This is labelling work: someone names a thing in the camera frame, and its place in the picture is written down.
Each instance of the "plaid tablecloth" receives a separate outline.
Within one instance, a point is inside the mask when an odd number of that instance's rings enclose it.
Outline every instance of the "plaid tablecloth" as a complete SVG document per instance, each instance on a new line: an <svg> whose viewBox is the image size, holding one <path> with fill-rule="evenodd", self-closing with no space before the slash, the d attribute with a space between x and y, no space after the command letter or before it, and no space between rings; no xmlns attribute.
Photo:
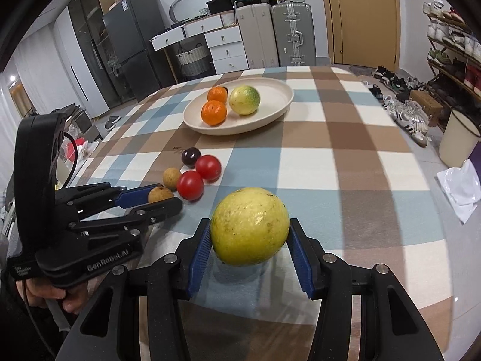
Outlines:
<svg viewBox="0 0 481 361"><path fill-rule="evenodd" d="M204 136L184 125L188 101L240 76L286 81L295 92L289 111L237 136ZM166 168L182 168L180 154L192 146L224 167L198 202L186 202L178 218L153 230L141 266L174 252L227 194L260 186L278 195L326 251L359 266L387 264L446 349L452 289L434 201L398 127L354 75L336 67L227 73L163 89L127 118L88 159L77 184L160 182ZM118 214L112 209L100 217ZM198 295L181 305L194 361L307 359L319 308L301 291L287 247L252 267L223 265L212 252ZM354 298L353 359L359 308Z"/></svg>

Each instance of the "beige trash can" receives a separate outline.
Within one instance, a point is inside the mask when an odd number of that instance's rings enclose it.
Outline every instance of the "beige trash can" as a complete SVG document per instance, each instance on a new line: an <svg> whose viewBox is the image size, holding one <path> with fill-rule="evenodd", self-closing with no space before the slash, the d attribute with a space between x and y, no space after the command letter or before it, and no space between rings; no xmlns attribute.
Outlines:
<svg viewBox="0 0 481 361"><path fill-rule="evenodd" d="M452 110L448 126L439 144L439 157L448 167L461 167L481 138L475 124L457 110Z"/></svg>

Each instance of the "dark purple grape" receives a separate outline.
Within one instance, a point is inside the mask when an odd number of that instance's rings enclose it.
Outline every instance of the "dark purple grape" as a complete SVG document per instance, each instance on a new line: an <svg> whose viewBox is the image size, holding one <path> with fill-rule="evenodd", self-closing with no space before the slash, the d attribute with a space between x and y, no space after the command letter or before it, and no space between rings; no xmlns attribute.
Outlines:
<svg viewBox="0 0 481 361"><path fill-rule="evenodd" d="M187 167L194 167L195 162L200 156L201 156L201 151L198 150L196 147L192 147L182 152L182 162Z"/></svg>

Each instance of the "silver bolt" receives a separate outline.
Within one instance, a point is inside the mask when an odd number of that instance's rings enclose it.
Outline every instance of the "silver bolt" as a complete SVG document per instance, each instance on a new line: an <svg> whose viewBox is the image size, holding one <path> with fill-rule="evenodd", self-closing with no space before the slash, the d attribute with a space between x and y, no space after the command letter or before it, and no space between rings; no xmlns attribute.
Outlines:
<svg viewBox="0 0 481 361"><path fill-rule="evenodd" d="M121 275L125 270L125 267L124 266L115 266L113 269L112 269L112 274L114 275Z"/></svg>
<svg viewBox="0 0 481 361"><path fill-rule="evenodd" d="M175 255L175 254L167 254L164 257L165 263L175 263L175 261L177 261L177 255Z"/></svg>
<svg viewBox="0 0 481 361"><path fill-rule="evenodd" d="M336 257L336 255L334 255L334 254L327 253L327 254L324 254L324 256L322 257L322 259L324 259L324 262L334 263L334 262L337 260L337 257Z"/></svg>
<svg viewBox="0 0 481 361"><path fill-rule="evenodd" d="M379 274L387 274L389 273L389 267L387 267L384 264L380 264L376 266L376 270L378 271Z"/></svg>

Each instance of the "plate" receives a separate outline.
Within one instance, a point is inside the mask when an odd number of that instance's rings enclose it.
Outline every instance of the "plate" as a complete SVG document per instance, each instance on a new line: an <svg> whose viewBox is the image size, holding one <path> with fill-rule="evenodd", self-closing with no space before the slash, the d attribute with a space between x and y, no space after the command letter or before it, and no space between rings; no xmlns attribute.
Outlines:
<svg viewBox="0 0 481 361"><path fill-rule="evenodd" d="M256 112L251 115L239 115L227 102L227 118L222 124L209 126L201 119L202 106L207 101L207 93L192 100L184 110L184 123L196 132L209 136L228 136L255 130L270 124L284 114L294 98L293 89L285 82L271 78L245 78L222 84L229 94L238 86L250 85L261 96L261 104Z"/></svg>

